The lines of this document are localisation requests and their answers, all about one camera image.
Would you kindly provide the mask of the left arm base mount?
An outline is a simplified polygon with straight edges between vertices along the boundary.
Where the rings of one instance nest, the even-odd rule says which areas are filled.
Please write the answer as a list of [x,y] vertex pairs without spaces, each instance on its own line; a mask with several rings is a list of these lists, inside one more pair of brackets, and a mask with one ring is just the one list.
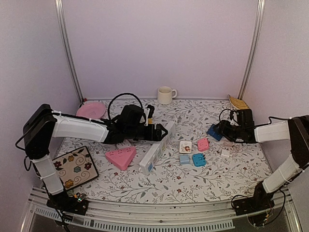
[[88,210],[89,201],[83,197],[69,196],[66,191],[52,195],[47,192],[49,197],[47,206],[61,212],[68,212],[85,216]]

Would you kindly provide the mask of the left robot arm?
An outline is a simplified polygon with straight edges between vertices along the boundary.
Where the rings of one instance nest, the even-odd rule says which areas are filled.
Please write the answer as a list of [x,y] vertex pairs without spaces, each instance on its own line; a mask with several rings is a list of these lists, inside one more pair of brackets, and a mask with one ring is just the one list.
[[137,105],[126,105],[114,118],[94,120],[53,111],[42,104],[23,127],[23,135],[15,147],[24,151],[32,161],[53,202],[62,210],[72,205],[64,191],[60,177],[49,156],[52,138],[71,137],[103,144],[118,144],[125,139],[160,142],[168,135],[161,124],[149,124],[146,110]]

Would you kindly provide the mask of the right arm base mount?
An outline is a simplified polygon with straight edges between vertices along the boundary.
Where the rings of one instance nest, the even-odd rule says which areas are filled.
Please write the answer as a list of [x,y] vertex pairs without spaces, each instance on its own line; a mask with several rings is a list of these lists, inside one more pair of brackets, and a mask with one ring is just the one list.
[[235,210],[236,215],[240,216],[273,208],[275,204],[272,197],[268,195],[252,197],[236,195],[231,200],[231,206]]

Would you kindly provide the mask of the pink socket adapter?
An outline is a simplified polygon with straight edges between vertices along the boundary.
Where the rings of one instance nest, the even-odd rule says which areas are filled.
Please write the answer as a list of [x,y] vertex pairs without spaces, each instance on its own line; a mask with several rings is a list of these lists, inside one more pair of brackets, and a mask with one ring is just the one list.
[[209,149],[209,141],[207,138],[202,138],[197,141],[198,151],[204,152]]

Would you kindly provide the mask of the long white power strip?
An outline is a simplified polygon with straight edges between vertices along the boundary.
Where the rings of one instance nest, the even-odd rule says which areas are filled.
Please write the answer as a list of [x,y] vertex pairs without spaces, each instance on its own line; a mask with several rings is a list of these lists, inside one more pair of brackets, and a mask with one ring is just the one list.
[[159,161],[168,144],[176,133],[176,123],[169,121],[165,127],[168,130],[167,136],[165,136],[160,142],[152,144],[148,152],[144,155],[139,163],[139,172],[144,175],[149,175]]

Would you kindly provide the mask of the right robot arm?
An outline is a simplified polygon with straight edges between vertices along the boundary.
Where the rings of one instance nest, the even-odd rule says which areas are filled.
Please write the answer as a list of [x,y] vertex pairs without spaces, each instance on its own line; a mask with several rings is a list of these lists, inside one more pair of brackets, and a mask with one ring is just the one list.
[[268,123],[256,125],[251,109],[230,110],[230,118],[220,118],[211,129],[216,136],[236,144],[260,144],[268,157],[272,151],[276,159],[280,152],[286,152],[282,164],[256,185],[249,203],[254,211],[261,210],[267,205],[268,197],[292,182],[309,166],[308,115],[290,118],[269,116]]

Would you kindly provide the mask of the white cube socket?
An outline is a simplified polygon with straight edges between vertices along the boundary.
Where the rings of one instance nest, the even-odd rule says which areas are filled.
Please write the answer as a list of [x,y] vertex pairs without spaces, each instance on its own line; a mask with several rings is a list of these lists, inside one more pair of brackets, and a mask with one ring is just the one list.
[[180,141],[179,152],[181,154],[190,154],[192,152],[192,142],[191,141]]

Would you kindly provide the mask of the round pink power strip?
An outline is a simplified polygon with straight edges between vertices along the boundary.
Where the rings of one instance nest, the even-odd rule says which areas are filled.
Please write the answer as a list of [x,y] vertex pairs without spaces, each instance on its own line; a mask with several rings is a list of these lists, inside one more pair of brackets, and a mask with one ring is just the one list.
[[125,140],[122,143],[116,144],[117,149],[123,149],[123,148],[128,148],[128,147],[131,147],[131,143],[128,140]]

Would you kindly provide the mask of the pale blue cube socket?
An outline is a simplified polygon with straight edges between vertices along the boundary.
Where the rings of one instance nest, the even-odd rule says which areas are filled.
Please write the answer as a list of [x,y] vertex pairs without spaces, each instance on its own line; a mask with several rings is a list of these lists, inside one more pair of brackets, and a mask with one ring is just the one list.
[[179,162],[180,162],[180,165],[191,164],[191,158],[187,154],[179,155]]

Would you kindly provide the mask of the small white usb charger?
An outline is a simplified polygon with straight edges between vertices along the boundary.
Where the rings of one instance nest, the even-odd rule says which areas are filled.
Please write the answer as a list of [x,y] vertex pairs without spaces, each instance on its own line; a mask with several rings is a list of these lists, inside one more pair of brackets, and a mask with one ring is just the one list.
[[222,150],[221,151],[221,158],[224,158],[224,159],[228,159],[228,158],[230,158],[231,157],[231,155],[230,155],[230,151],[229,150]]

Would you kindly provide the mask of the pink triangular power strip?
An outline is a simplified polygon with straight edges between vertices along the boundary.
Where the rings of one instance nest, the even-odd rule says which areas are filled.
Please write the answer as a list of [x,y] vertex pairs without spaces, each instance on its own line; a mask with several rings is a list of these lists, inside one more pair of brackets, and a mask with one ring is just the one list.
[[136,155],[136,148],[134,146],[122,148],[105,153],[105,158],[116,166],[118,169],[124,171],[128,168]]

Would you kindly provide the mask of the light blue socket adapter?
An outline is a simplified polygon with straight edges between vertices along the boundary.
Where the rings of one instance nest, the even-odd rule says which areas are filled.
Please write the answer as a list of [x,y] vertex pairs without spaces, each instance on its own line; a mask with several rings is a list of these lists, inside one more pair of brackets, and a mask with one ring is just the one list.
[[196,167],[202,167],[206,165],[205,155],[202,153],[194,154],[192,156],[192,161]]

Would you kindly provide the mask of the dark blue cube socket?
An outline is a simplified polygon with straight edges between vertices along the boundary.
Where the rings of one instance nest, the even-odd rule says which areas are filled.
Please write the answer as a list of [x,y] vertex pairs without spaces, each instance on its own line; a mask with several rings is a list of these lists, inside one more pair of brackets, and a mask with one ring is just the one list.
[[219,127],[217,124],[212,124],[210,128],[207,130],[207,135],[213,137],[217,141],[221,141],[223,135],[219,131]]

